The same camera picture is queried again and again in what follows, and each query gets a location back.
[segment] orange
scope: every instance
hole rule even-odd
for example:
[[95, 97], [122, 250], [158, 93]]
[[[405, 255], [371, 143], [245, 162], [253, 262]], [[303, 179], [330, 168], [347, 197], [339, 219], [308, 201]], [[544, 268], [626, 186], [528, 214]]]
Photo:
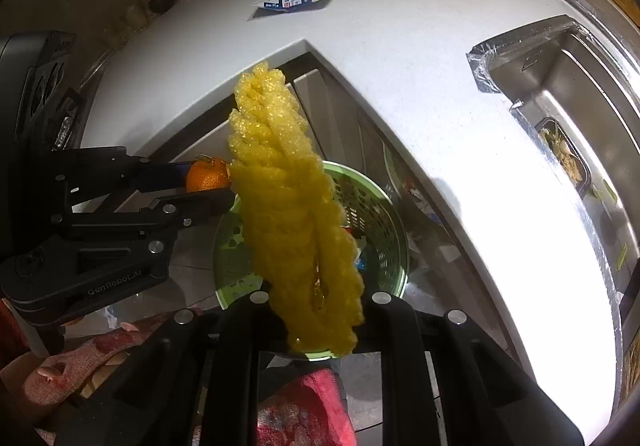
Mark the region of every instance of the orange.
[[231, 186], [226, 161], [218, 157], [199, 155], [187, 172], [187, 192], [214, 190]]

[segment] stainless steel sink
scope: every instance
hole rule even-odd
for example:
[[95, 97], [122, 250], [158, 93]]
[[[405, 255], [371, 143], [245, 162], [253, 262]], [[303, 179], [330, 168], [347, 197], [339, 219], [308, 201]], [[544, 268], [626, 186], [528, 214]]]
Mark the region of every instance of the stainless steel sink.
[[[585, 27], [567, 16], [487, 40], [468, 58], [479, 88], [504, 93], [541, 149], [546, 143], [535, 127], [547, 117], [574, 144], [591, 176], [582, 203], [615, 289], [624, 293], [638, 260], [640, 229], [640, 100], [625, 73]], [[623, 330], [625, 349], [638, 323]]]

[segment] silver screw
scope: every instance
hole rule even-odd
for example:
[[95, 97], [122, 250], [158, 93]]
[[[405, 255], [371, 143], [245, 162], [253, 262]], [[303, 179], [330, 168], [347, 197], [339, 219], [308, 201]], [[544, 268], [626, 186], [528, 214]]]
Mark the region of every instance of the silver screw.
[[377, 293], [373, 293], [373, 295], [371, 295], [371, 299], [378, 305], [384, 305], [385, 303], [389, 303], [391, 301], [391, 295], [389, 293], [385, 293], [384, 291], [378, 291]]
[[189, 323], [191, 320], [193, 320], [193, 312], [189, 311], [189, 309], [180, 309], [174, 314], [174, 321], [180, 325]]
[[160, 241], [149, 242], [149, 251], [152, 253], [162, 253], [164, 251], [164, 244]]
[[466, 321], [466, 314], [460, 311], [460, 309], [453, 309], [447, 313], [447, 318], [456, 325], [462, 325]]
[[254, 291], [249, 295], [249, 300], [256, 304], [266, 303], [269, 301], [269, 293], [265, 291]]

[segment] white countertop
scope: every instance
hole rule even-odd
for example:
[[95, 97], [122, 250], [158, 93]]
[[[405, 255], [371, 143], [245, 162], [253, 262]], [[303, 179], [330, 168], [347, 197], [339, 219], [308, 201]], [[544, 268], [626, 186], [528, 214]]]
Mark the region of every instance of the white countertop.
[[536, 381], [588, 444], [616, 375], [600, 268], [566, 190], [506, 99], [478, 92], [465, 57], [523, 24], [582, 17], [561, 0], [332, 0], [252, 19], [254, 1], [185, 0], [134, 37], [106, 69], [82, 146], [150, 154], [239, 72], [312, 51], [449, 214]]

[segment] yellow foam fruit net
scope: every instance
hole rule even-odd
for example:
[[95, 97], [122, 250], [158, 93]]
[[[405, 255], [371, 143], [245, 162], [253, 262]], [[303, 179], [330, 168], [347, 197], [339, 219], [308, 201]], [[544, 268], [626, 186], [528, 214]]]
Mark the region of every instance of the yellow foam fruit net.
[[242, 74], [235, 95], [230, 171], [254, 271], [271, 283], [269, 302], [292, 350], [348, 354], [357, 343], [353, 327], [364, 321], [364, 284], [334, 182], [279, 69], [256, 65]]

